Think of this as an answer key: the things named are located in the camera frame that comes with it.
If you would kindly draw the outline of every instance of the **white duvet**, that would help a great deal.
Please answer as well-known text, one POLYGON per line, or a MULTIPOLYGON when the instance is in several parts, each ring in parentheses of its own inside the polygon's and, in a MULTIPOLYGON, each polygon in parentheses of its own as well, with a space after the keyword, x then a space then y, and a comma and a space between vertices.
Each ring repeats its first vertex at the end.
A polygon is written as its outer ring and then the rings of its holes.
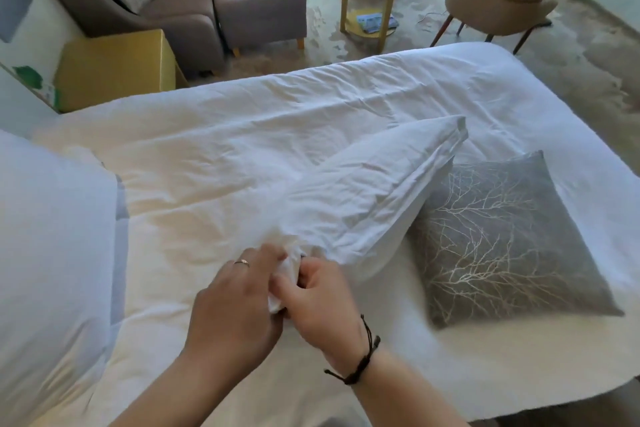
MULTIPOLYGON (((640 180, 516 58, 453 44, 163 94, 65 115, 41 133, 91 148, 127 190, 125 320, 100 382, 40 420, 105 426, 180 351, 195 293, 284 186, 364 135, 462 114, 457 162, 542 149, 625 318, 552 316, 434 332, 406 244, 355 293, 375 334, 469 420, 564 403, 640 374, 640 180)), ((366 425, 291 328, 205 423, 366 425)))

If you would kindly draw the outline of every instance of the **floor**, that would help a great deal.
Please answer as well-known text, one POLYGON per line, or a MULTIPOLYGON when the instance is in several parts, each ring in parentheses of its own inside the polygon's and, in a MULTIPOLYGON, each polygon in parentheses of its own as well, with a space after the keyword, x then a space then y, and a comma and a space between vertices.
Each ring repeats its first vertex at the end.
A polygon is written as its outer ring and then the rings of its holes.
MULTIPOLYGON (((350 7, 379 7, 382 0, 350 0, 350 7)), ((640 175, 640 35, 584 0, 558 0, 553 26, 536 30, 518 57, 573 112, 640 175)), ((386 53, 425 48, 446 18, 444 0, 396 0, 400 27, 387 40, 386 53)), ((340 0, 308 0, 307 49, 295 41, 242 48, 228 71, 197 84, 296 69, 372 56, 375 41, 339 31, 340 0)), ((454 22, 439 44, 483 41, 469 28, 456 36, 454 22)), ((519 35, 496 37, 494 44, 513 49, 519 35)), ((474 427, 640 427, 640 382, 565 406, 523 412, 474 427)))

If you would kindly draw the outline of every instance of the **gray armchair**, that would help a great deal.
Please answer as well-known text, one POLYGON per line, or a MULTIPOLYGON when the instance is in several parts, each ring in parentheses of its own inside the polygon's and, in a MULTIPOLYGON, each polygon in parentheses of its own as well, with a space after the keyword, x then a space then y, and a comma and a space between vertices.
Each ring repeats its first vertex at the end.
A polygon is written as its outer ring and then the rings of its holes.
POLYGON ((224 67, 213 0, 152 0, 140 15, 117 0, 60 1, 87 36, 162 29, 181 68, 215 71, 224 67))

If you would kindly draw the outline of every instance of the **black bracelet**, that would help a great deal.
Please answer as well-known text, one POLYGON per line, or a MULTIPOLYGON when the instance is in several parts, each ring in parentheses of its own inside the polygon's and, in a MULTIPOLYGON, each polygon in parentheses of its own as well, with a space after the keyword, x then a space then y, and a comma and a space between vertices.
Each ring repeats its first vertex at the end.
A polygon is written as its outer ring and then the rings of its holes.
POLYGON ((380 336, 376 336, 376 340, 373 341, 373 337, 371 335, 371 329, 369 329, 367 322, 364 320, 364 314, 362 314, 360 318, 362 319, 362 322, 364 323, 364 327, 367 330, 367 338, 369 340, 369 352, 367 356, 365 356, 362 359, 362 361, 360 361, 360 364, 356 368, 356 371, 348 375, 346 378, 343 378, 340 375, 336 375, 331 370, 324 370, 324 372, 327 375, 336 377, 338 380, 342 381, 345 385, 355 385, 360 380, 360 377, 363 374, 364 370, 366 370, 367 366, 369 366, 369 362, 371 361, 371 356, 373 355, 373 352, 378 349, 378 346, 380 346, 380 336))

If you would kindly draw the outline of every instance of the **left hand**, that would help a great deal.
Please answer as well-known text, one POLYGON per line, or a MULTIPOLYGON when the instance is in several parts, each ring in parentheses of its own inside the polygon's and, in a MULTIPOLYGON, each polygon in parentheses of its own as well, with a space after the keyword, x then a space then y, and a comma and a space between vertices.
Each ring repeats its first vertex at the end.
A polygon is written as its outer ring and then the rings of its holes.
POLYGON ((244 250, 227 262, 213 282, 196 295, 181 356, 212 374, 224 375, 233 388, 269 355, 282 334, 282 315, 268 308, 269 277, 287 258, 281 246, 244 250))

